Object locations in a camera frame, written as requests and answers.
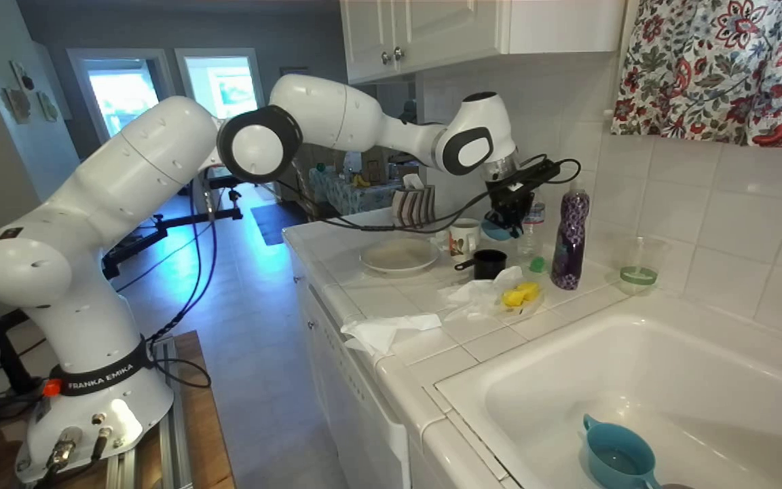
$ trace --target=yellow sponge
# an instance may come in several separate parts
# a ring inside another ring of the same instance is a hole
[[[531,302],[538,302],[540,299],[540,285],[527,280],[527,283],[519,283],[514,288],[508,288],[504,296],[500,296],[500,304],[504,310],[508,313],[523,313]]]

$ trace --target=upper cabinet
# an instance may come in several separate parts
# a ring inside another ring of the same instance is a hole
[[[615,50],[624,0],[341,0],[349,80],[495,54]]]

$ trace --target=cup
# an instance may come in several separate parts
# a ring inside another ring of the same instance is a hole
[[[649,293],[665,261],[668,241],[654,235],[618,235],[615,283],[624,293]]]
[[[444,250],[451,255],[455,262],[464,262],[474,257],[478,246],[478,219],[457,219],[448,226]]]
[[[585,416],[585,429],[582,462],[603,489],[660,489],[654,474],[658,456],[645,436],[619,424],[600,424],[593,416]]]
[[[470,261],[457,262],[457,270],[464,270],[474,266],[476,280],[495,280],[506,269],[506,253],[504,250],[478,250]]]

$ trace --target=plate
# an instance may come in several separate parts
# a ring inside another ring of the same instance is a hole
[[[361,262],[381,273],[418,273],[438,262],[438,246],[430,238],[394,235],[365,246]]]

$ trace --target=floral curtain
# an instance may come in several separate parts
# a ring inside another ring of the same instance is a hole
[[[782,147],[782,0],[645,0],[611,132]]]

